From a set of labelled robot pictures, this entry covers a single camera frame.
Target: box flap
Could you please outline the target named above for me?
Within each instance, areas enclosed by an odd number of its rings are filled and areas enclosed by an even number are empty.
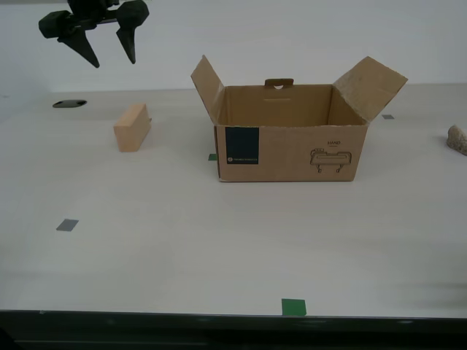
[[[334,86],[360,117],[371,122],[406,82],[406,77],[366,57],[340,77]]]
[[[199,61],[197,67],[191,74],[191,79],[211,117],[211,121],[214,125],[217,125],[222,108],[224,85],[206,56],[203,55],[203,58]]]

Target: printed label on box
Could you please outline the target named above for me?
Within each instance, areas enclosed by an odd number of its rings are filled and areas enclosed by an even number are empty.
[[[225,145],[227,164],[259,164],[259,128],[225,128]]]

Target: gray tape marker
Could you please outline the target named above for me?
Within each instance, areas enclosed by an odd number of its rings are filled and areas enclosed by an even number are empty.
[[[78,220],[70,220],[70,219],[65,219],[58,227],[57,231],[66,231],[66,232],[72,232],[74,229],[74,226],[78,223]]]

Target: open cardboard box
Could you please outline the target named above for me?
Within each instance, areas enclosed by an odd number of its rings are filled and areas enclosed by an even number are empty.
[[[352,181],[369,123],[407,82],[370,57],[332,85],[225,87],[205,56],[191,78],[229,182]]]

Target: rock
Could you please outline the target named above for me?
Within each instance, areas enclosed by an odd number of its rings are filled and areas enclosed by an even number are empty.
[[[456,125],[447,132],[447,145],[452,149],[467,155],[467,135]]]

